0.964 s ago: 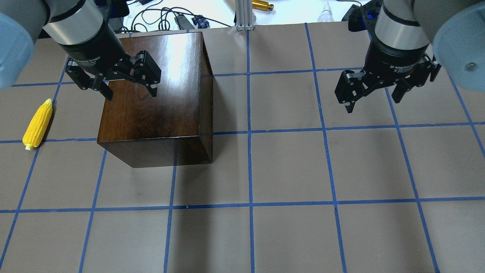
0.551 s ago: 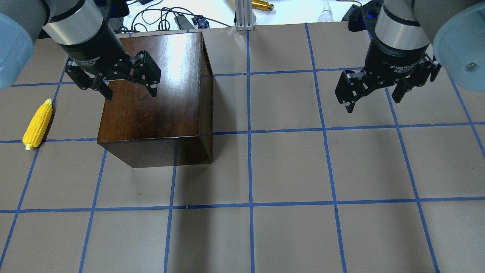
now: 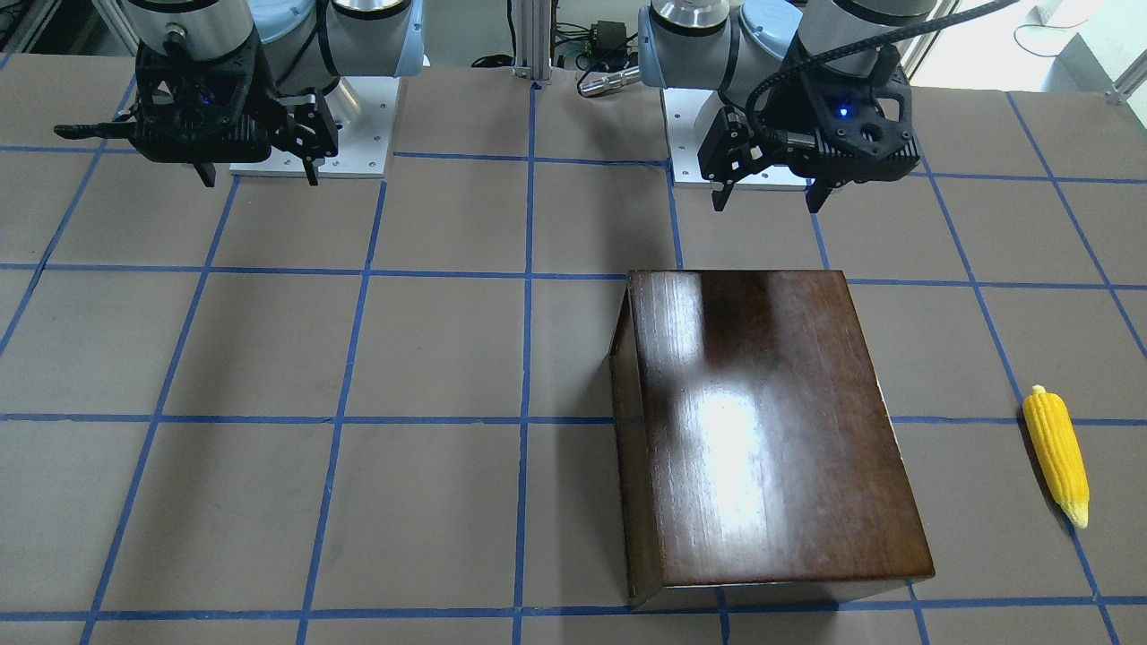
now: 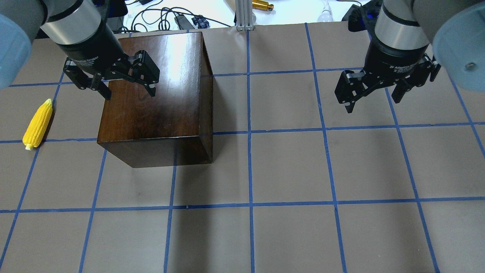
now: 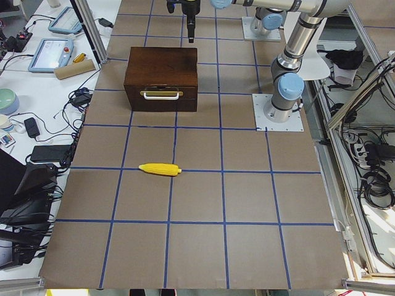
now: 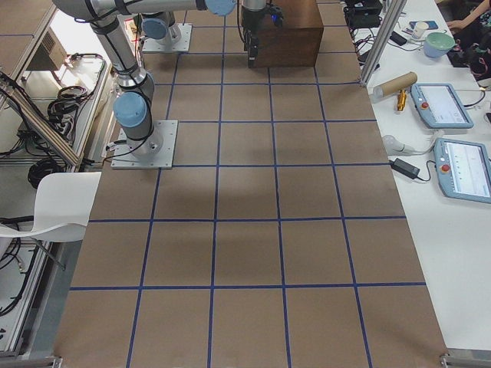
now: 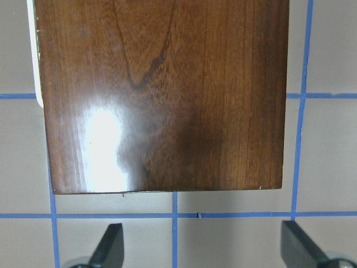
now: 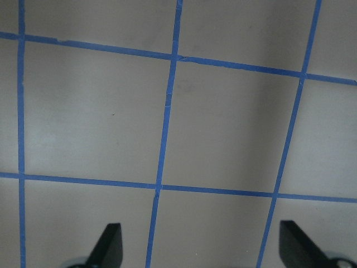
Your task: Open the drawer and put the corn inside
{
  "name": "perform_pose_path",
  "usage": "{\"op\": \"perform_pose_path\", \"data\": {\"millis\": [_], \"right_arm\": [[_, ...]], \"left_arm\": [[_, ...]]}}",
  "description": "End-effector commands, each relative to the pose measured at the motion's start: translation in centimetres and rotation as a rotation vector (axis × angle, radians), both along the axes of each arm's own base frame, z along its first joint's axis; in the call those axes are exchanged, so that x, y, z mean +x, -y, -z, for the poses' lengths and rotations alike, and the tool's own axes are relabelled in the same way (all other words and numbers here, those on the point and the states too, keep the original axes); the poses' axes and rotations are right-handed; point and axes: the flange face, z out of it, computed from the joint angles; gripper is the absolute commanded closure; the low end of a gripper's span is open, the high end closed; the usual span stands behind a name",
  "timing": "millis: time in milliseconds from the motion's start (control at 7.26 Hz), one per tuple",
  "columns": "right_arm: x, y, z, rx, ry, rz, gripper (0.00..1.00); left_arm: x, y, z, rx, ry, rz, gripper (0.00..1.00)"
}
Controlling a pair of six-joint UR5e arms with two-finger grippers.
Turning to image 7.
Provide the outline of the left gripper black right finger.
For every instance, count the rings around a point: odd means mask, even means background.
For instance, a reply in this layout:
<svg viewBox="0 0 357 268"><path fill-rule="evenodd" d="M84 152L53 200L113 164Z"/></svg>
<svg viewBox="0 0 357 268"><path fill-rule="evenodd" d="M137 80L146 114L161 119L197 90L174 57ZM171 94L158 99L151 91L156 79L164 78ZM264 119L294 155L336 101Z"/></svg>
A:
<svg viewBox="0 0 357 268"><path fill-rule="evenodd" d="M280 254L287 267L325 267L330 259L295 221L282 221Z"/></svg>

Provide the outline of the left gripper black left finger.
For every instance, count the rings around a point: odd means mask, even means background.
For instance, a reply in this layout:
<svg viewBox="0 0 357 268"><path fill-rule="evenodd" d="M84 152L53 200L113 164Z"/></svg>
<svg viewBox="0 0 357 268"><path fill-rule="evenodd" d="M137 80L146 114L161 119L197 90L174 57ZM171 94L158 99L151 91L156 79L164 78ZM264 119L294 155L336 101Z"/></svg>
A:
<svg viewBox="0 0 357 268"><path fill-rule="evenodd" d="M122 267L124 263L124 239L121 223L110 224L92 254L90 267Z"/></svg>

